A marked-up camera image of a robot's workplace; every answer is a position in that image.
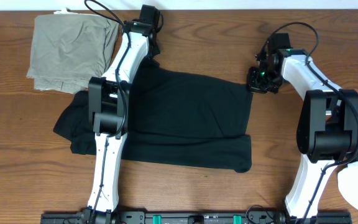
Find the black polo shirt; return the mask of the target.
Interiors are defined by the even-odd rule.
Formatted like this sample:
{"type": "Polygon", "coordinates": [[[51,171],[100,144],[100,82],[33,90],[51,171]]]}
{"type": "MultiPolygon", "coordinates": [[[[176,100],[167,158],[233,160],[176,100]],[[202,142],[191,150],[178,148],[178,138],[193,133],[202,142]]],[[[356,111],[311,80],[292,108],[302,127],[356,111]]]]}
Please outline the black polo shirt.
{"type": "Polygon", "coordinates": [[[242,84],[146,60],[130,90],[122,158],[245,173],[252,166],[252,97],[242,84]]]}

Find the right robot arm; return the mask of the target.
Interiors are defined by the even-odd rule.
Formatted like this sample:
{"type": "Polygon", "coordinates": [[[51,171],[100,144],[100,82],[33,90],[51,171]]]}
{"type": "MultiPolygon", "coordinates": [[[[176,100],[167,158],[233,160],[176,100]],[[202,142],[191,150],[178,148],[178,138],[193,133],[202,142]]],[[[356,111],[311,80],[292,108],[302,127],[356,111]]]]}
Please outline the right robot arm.
{"type": "Polygon", "coordinates": [[[318,204],[337,166],[358,153],[358,93],[328,79],[303,49],[280,47],[256,55],[247,88],[277,93],[291,84],[303,100],[296,143],[301,161],[294,184],[285,197],[282,223],[317,223],[318,204]]]}

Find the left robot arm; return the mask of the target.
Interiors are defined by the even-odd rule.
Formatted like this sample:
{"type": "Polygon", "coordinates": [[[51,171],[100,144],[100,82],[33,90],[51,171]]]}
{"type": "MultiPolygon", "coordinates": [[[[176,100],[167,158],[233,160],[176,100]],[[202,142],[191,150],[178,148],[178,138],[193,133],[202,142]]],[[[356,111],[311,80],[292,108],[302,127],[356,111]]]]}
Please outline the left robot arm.
{"type": "Polygon", "coordinates": [[[124,24],[122,43],[111,66],[88,85],[89,122],[96,142],[91,196],[83,223],[111,223],[118,206],[121,155],[127,138],[129,90],[141,62],[160,51],[158,21],[134,19],[124,24]]]}

